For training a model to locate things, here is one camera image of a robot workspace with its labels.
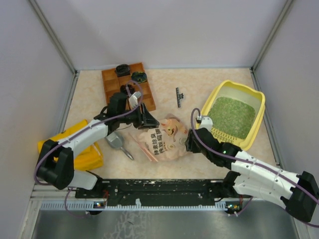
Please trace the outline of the pink cat litter bag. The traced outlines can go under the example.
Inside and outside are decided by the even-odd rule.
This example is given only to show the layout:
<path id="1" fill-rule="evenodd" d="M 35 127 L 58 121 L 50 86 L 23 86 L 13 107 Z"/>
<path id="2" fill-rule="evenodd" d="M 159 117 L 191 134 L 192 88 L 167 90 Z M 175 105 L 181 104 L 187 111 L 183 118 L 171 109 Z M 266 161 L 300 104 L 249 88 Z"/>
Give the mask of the pink cat litter bag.
<path id="1" fill-rule="evenodd" d="M 159 120 L 159 126 L 130 135 L 151 162 L 172 161 L 188 154 L 187 126 L 173 114 Z"/>

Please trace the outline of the black bag sealing clip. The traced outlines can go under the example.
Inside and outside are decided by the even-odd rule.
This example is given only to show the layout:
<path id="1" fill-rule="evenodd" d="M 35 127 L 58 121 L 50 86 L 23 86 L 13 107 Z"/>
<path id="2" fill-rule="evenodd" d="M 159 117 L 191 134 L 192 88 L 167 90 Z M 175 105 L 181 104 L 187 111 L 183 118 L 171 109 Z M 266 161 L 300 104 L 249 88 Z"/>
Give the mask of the black bag sealing clip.
<path id="1" fill-rule="evenodd" d="M 184 100 L 184 94 L 180 92 L 179 87 L 176 87 L 176 100 L 177 100 L 177 108 L 181 108 L 181 101 Z"/>

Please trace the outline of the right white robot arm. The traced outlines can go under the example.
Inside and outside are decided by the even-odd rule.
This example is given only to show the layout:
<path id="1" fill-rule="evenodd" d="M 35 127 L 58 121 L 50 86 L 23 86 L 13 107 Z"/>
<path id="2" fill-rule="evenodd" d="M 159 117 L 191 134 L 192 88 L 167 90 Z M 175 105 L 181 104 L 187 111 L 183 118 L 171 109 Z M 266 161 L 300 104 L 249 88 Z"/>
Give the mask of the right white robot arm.
<path id="1" fill-rule="evenodd" d="M 319 204 L 319 187 L 312 174 L 285 171 L 253 157 L 231 143 L 220 143 L 205 128 L 190 130 L 186 150 L 203 154 L 211 163 L 229 173 L 223 193 L 263 199 L 283 208 L 295 219 L 310 224 Z"/>

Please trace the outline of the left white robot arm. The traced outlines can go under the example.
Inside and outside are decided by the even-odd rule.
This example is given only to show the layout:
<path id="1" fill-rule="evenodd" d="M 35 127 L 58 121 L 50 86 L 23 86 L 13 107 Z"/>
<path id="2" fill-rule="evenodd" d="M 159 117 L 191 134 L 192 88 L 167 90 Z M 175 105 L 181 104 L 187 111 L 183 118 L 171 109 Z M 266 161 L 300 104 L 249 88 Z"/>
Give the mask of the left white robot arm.
<path id="1" fill-rule="evenodd" d="M 159 122 L 142 102 L 143 96 L 114 93 L 110 102 L 86 126 L 58 141 L 48 139 L 42 145 L 35 167 L 34 179 L 39 185 L 52 185 L 56 189 L 82 188 L 94 198 L 104 191 L 98 176 L 75 169 L 74 160 L 87 147 L 109 136 L 120 124 L 132 124 L 137 129 L 157 128 Z"/>

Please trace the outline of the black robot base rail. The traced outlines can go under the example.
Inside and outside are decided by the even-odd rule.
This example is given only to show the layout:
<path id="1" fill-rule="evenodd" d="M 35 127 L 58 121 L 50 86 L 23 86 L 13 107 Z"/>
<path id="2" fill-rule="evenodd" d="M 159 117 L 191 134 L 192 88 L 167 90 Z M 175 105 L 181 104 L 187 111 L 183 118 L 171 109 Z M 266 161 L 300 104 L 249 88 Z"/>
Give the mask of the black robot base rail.
<path id="1" fill-rule="evenodd" d="M 241 196 L 222 180 L 103 179 L 92 190 L 77 188 L 77 199 L 106 199 L 108 206 L 214 206 L 218 199 Z"/>

